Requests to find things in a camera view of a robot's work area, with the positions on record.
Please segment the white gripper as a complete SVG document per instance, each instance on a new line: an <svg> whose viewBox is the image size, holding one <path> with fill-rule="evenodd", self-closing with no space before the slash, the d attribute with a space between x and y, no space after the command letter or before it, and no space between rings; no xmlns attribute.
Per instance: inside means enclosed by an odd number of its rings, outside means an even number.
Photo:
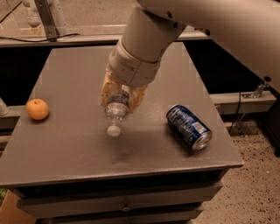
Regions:
<svg viewBox="0 0 280 224"><path fill-rule="evenodd" d="M109 97L123 84L130 87L129 112L134 113L144 99L146 86L154 81L159 67L159 61L150 63L132 56L119 40L108 57L108 71L101 87L101 105L105 106Z"/></svg>

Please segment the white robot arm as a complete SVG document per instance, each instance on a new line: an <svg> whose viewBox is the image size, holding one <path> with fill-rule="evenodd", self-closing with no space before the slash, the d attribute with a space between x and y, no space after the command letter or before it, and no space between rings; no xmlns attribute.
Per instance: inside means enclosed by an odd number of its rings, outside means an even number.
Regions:
<svg viewBox="0 0 280 224"><path fill-rule="evenodd" d="M122 37L109 55L101 103L132 90L138 108L167 47L190 25L204 32L259 78L280 90L279 0L136 0Z"/></svg>

